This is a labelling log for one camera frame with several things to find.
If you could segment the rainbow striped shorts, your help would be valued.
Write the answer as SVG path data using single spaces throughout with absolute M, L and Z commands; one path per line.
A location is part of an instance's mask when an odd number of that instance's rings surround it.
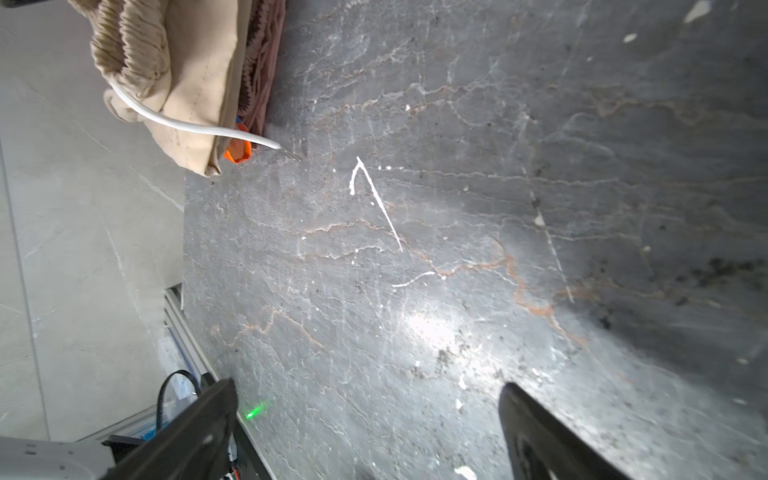
M 224 153 L 224 157 L 234 164 L 241 164 L 251 159 L 253 153 L 250 141 L 231 138 Z

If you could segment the beige shorts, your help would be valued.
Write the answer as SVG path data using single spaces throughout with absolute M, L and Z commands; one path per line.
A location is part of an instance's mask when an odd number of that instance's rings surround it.
M 91 54 L 118 119 L 140 122 L 178 166 L 221 173 L 231 138 L 280 150 L 238 117 L 251 0 L 79 0 Z

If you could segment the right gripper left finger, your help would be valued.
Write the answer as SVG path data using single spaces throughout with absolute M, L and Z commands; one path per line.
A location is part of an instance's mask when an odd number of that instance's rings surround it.
M 229 443 L 236 423 L 235 382 L 223 379 L 150 441 L 127 455 L 105 479 L 223 479 L 231 470 Z

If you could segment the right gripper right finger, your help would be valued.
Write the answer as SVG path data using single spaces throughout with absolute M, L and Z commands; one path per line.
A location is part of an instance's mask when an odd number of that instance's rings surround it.
M 516 479 L 625 479 L 516 383 L 501 390 L 498 413 Z

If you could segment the pink shorts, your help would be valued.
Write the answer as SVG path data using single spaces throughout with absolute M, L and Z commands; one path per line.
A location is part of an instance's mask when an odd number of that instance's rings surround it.
M 251 2 L 240 84 L 238 117 L 248 130 L 262 135 L 276 74 L 286 15 L 285 0 Z

